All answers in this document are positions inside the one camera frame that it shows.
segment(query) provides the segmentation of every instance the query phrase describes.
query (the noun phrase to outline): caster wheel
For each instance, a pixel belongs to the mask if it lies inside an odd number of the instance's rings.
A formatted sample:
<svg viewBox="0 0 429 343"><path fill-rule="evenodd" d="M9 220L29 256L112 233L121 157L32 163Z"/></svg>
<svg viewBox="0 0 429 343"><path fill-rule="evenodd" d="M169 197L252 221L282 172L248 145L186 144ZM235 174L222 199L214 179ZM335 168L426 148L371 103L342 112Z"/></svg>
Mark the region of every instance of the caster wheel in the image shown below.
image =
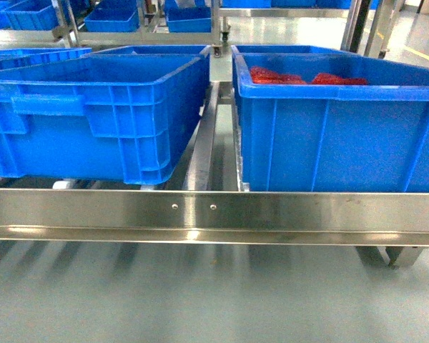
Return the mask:
<svg viewBox="0 0 429 343"><path fill-rule="evenodd" d="M216 57L216 58L220 58L220 57L221 57L221 55L222 55L221 48L220 48L220 47L218 47L218 46L216 46L216 47L214 48L214 57Z"/></svg>

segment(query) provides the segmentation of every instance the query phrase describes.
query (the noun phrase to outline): epoxy floor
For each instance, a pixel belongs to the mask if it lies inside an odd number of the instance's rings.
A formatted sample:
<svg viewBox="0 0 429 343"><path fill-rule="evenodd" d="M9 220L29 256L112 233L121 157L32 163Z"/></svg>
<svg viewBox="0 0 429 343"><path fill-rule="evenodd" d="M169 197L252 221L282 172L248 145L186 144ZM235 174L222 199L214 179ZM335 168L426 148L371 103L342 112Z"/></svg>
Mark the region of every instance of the epoxy floor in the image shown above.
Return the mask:
<svg viewBox="0 0 429 343"><path fill-rule="evenodd" d="M230 23L235 43L334 48L344 28ZM404 46L429 56L429 17L402 13L387 55L429 66ZM228 54L212 62L228 80ZM215 189L233 189L228 106L219 117ZM429 249L392 270L352 247L0 242L2 342L429 342Z"/></svg>

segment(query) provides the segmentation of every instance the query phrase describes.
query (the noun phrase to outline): yellow floor marking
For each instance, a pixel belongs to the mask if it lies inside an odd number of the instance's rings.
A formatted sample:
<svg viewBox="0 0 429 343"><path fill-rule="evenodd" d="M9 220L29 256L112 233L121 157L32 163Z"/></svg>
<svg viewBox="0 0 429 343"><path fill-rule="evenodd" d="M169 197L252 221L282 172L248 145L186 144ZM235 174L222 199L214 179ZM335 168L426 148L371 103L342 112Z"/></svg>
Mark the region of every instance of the yellow floor marking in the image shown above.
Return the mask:
<svg viewBox="0 0 429 343"><path fill-rule="evenodd" d="M428 55L423 54L422 52L416 51L416 50L414 50L412 48L409 48L408 46L405 46L405 45L404 45L403 48L404 48L404 50L406 50L408 52L411 52L412 54L415 54L416 56L423 57L424 59L427 59L429 61L429 56Z"/></svg>

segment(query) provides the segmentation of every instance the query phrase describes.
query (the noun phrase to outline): red item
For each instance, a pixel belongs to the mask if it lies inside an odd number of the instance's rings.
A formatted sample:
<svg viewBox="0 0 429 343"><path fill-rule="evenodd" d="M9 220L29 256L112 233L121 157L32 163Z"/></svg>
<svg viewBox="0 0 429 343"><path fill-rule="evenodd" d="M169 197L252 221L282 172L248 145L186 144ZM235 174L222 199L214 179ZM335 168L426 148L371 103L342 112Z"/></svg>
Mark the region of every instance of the red item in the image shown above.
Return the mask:
<svg viewBox="0 0 429 343"><path fill-rule="evenodd" d="M328 73L319 73L312 81L311 84L332 84L332 85L346 85L346 86L366 86L367 80L363 78L344 79L337 75Z"/></svg>
<svg viewBox="0 0 429 343"><path fill-rule="evenodd" d="M345 79L345 84L351 85L351 86L367 86L369 83L367 83L366 79L363 79L362 77L357 77L357 78Z"/></svg>
<svg viewBox="0 0 429 343"><path fill-rule="evenodd" d="M252 67L250 73L255 84L307 84L299 75L278 74L261 66Z"/></svg>
<svg viewBox="0 0 429 343"><path fill-rule="evenodd" d="M345 84L342 77L328 73L319 73L311 84Z"/></svg>
<svg viewBox="0 0 429 343"><path fill-rule="evenodd" d="M278 74L276 71L254 66L250 69L252 82L255 84L307 84L302 77L293 74ZM366 86L367 80L363 78L344 79L329 73L319 73L311 84Z"/></svg>
<svg viewBox="0 0 429 343"><path fill-rule="evenodd" d="M267 68L262 68L261 66L254 66L250 70L251 77L254 76L263 76L269 79L279 78L280 75L276 71L269 70Z"/></svg>

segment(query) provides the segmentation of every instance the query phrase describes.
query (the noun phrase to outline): conveyor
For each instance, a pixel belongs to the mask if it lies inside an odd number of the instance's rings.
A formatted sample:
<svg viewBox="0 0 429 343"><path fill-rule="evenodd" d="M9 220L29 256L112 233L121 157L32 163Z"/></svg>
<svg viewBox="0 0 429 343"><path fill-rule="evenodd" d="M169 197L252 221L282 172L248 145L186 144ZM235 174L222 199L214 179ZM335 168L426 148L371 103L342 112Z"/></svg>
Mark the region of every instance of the conveyor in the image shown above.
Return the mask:
<svg viewBox="0 0 429 343"><path fill-rule="evenodd" d="M212 82L189 163L183 159L168 184L36 179L39 188L22 189L19 180L0 179L0 239L386 246L396 266L413 264L429 247L429 194L249 192L231 89ZM237 191L214 192L210 179L222 173L212 168L217 108L226 103ZM175 185L180 190L170 190Z"/></svg>

